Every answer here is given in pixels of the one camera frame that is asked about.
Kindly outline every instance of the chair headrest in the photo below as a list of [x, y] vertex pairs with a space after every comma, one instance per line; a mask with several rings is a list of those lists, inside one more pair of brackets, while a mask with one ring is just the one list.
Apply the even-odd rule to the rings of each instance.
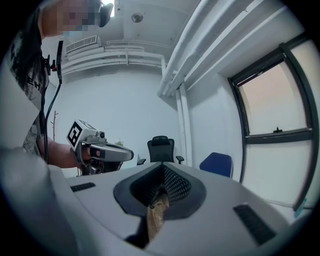
[[167, 136], [157, 136], [151, 141], [151, 146], [170, 145], [170, 141]]

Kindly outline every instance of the black and white marker cube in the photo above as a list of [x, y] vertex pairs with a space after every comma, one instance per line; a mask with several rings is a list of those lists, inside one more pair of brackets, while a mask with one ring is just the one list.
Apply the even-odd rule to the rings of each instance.
[[79, 142], [85, 140], [89, 135], [95, 136], [97, 130], [89, 123], [76, 119], [74, 120], [66, 139], [75, 151]]

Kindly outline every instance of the chair armrest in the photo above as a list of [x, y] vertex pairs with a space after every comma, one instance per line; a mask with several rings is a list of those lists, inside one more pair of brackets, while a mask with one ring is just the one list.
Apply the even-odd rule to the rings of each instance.
[[140, 160], [136, 163], [136, 165], [137, 165], [137, 166], [142, 166], [142, 165], [145, 163], [145, 161], [146, 161], [146, 159], [140, 159]]
[[179, 156], [179, 155], [177, 155], [175, 158], [178, 160], [179, 165], [181, 165], [181, 162], [185, 160], [182, 156]]

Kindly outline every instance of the t-shirt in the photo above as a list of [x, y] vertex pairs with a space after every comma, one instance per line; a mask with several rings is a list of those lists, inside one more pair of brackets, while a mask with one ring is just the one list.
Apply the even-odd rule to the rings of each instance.
[[[9, 66], [20, 88], [40, 111], [44, 105], [44, 93], [49, 79], [47, 70], [42, 64], [42, 41], [38, 17], [39, 10], [29, 17], [13, 39], [9, 49]], [[40, 124], [43, 124], [43, 116], [43, 112], [40, 111], [24, 140], [23, 148], [29, 153], [40, 155], [37, 139], [41, 137], [43, 125]]]

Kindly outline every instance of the person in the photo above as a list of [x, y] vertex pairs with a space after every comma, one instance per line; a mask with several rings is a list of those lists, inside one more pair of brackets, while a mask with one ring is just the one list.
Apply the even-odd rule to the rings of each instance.
[[[52, 0], [29, 17], [12, 41], [9, 49], [10, 71], [20, 88], [40, 111], [23, 143], [23, 148], [28, 153], [42, 157], [45, 155], [42, 100], [49, 81], [43, 68], [42, 40], [62, 35], [66, 31], [78, 31], [83, 25], [92, 24], [93, 14], [100, 4], [100, 0]], [[48, 155], [50, 165], [60, 168], [80, 167], [69, 145], [57, 143], [50, 138]], [[82, 155], [83, 160], [89, 160], [89, 148], [84, 148]]]

